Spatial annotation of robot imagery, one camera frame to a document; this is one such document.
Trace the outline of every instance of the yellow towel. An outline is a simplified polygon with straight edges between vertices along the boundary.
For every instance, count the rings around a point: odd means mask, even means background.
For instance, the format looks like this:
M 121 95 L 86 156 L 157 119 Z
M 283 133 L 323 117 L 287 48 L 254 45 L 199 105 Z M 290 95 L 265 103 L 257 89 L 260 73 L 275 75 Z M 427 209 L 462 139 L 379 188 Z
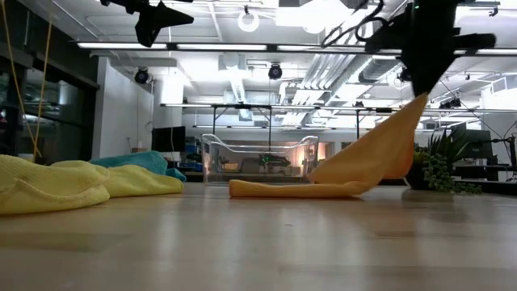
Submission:
M 309 174 L 311 185 L 271 186 L 232 180 L 231 197 L 343 198 L 358 196 L 383 178 L 400 179 L 413 162 L 414 130 L 427 103 L 420 95 Z
M 68 161 L 47 167 L 0 155 L 0 214 L 77 209 L 110 197 L 174 194 L 182 190 L 178 179 L 138 166 L 107 169 Z

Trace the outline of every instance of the table surface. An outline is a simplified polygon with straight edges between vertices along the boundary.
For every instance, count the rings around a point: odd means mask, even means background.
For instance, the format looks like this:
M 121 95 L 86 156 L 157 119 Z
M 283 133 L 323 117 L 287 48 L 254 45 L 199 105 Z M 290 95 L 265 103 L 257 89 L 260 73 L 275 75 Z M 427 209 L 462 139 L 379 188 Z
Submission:
M 2 290 L 517 290 L 517 200 L 119 198 L 0 217 Z

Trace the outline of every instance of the towel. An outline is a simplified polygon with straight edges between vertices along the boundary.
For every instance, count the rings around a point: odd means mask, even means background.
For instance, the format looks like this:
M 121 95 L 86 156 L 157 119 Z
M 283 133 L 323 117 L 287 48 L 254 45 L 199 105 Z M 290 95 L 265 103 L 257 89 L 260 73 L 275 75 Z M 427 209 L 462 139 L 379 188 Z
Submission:
M 157 151 L 140 152 L 134 154 L 120 155 L 109 158 L 97 158 L 90 161 L 94 165 L 102 167 L 120 167 L 125 165 L 136 165 L 145 168 L 157 175 L 168 175 L 187 181 L 185 175 L 176 169 L 167 169 L 167 161 Z
M 50 167 L 0 155 L 0 214 L 77 209 L 110 197 L 175 194 L 183 184 L 143 167 L 105 168 L 83 161 Z
M 229 182 L 231 197 L 344 198 L 358 196 L 382 179 L 401 179 L 411 168 L 414 130 L 427 103 L 422 94 L 358 141 L 322 162 L 309 179 L 313 184 L 271 186 L 241 180 Z

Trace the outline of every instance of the desk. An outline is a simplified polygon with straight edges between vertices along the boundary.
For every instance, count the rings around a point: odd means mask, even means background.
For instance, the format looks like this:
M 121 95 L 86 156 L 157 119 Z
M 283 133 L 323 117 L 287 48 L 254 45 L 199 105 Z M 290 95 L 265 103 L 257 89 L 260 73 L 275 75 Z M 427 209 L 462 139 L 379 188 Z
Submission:
M 489 181 L 499 181 L 499 172 L 514 172 L 517 168 L 503 165 L 493 166 L 456 166 L 454 170 L 455 176 L 462 179 L 487 179 Z

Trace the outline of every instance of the fluorescent light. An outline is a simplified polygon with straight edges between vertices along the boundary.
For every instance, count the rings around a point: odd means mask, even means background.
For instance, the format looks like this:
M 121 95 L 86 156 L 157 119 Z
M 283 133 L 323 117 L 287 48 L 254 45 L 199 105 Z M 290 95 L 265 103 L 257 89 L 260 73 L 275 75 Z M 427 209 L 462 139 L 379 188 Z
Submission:
M 232 126 L 232 129 L 263 129 L 260 126 Z
M 303 105 L 273 105 L 273 109 L 316 109 L 316 106 L 303 106 Z
M 137 43 L 78 43 L 78 47 L 81 49 L 167 49 L 167 44 L 153 44 L 150 48 L 147 48 Z
M 325 106 L 322 107 L 324 110 L 358 110 L 358 109 L 366 109 L 366 108 L 352 108 L 352 107 L 331 107 L 331 106 Z
M 276 49 L 284 52 L 296 52 L 304 50 L 322 50 L 321 47 L 316 45 L 279 45 Z
M 517 55 L 517 49 L 514 48 L 496 48 L 496 49 L 480 49 L 477 53 L 483 54 L 514 54 Z
M 397 57 L 385 56 L 385 55 L 372 55 L 372 59 L 374 59 L 374 60 L 397 60 Z
M 173 107 L 173 108 L 210 108 L 212 105 L 210 104 L 172 104 L 172 103 L 162 103 L 164 107 Z
M 215 51 L 265 51 L 265 44 L 177 44 L 178 49 Z

